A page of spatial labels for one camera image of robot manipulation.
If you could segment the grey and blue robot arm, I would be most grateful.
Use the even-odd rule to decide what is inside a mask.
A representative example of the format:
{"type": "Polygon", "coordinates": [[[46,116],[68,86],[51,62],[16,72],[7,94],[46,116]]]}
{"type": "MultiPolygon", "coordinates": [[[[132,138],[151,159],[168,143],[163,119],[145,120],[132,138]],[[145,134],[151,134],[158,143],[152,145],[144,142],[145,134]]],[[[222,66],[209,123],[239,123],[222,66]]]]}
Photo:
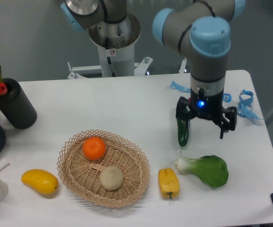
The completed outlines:
{"type": "MultiPolygon", "coordinates": [[[[140,36],[138,19],[128,13],[124,0],[65,0],[60,6],[77,31],[88,30],[97,45],[104,77],[133,76],[134,45],[140,36]]],[[[157,13],[152,33],[162,45],[184,56],[190,72],[190,98],[181,97],[176,107],[179,145],[186,146],[190,121],[214,122],[221,133],[235,130],[237,109],[224,108],[229,22],[245,8],[243,0],[195,0],[176,11],[157,13]]]]}

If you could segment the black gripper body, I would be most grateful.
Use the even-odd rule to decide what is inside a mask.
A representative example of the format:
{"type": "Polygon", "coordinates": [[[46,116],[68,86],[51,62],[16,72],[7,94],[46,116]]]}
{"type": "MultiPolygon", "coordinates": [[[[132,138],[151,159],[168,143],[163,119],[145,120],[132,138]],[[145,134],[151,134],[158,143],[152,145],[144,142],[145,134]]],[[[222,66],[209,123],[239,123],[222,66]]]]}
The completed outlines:
{"type": "Polygon", "coordinates": [[[180,97],[177,102],[176,112],[187,109],[190,120],[193,118],[212,121],[215,125],[226,127],[233,131],[237,124],[237,108],[234,106],[224,108],[223,91],[209,96],[206,90],[200,88],[197,92],[191,91],[190,98],[180,97]]]}

